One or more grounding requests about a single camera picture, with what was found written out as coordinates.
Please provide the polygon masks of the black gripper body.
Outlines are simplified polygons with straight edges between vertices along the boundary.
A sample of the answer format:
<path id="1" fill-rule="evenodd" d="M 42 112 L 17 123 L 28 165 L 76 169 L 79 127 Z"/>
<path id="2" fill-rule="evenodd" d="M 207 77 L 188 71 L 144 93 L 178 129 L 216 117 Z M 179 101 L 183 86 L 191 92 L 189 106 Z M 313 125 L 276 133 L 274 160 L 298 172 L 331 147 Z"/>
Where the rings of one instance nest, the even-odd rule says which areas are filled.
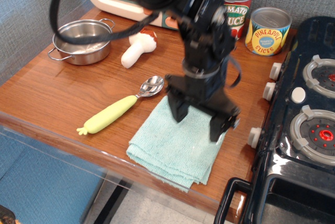
<path id="1" fill-rule="evenodd" d="M 184 76 L 168 74 L 167 94 L 184 96 L 185 101 L 200 111 L 208 114 L 210 120 L 217 115 L 236 116 L 239 123 L 240 108 L 226 95 L 227 64 L 215 66 L 209 73 L 204 70 L 192 70 L 187 65 Z"/>

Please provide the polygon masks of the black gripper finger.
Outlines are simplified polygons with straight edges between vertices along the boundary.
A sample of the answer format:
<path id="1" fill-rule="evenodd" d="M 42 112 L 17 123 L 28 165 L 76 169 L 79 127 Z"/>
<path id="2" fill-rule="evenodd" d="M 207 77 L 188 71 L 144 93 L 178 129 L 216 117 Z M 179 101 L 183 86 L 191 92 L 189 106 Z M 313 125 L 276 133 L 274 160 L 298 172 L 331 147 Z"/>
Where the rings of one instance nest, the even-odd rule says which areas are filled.
<path id="1" fill-rule="evenodd" d="M 236 116 L 217 115 L 210 121 L 210 140 L 217 142 L 219 137 L 225 133 L 230 127 L 235 127 Z"/>
<path id="2" fill-rule="evenodd" d="M 167 97 L 174 120 L 178 123 L 181 122 L 188 114 L 189 104 L 181 95 L 168 93 Z"/>

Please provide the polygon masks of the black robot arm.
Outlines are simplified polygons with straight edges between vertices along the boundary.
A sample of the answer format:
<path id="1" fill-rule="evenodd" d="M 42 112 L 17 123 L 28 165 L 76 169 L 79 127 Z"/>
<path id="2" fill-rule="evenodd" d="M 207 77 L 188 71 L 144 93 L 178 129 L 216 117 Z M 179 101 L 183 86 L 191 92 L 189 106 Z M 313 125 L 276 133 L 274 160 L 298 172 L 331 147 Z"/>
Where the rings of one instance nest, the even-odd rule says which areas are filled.
<path id="1" fill-rule="evenodd" d="M 163 12 L 177 21 L 184 43 L 184 75 L 167 75 L 173 118 L 181 122 L 193 106 L 211 117 L 210 139 L 218 141 L 236 125 L 240 109 L 224 86 L 235 39 L 227 23 L 224 0 L 135 0 L 143 8 Z"/>

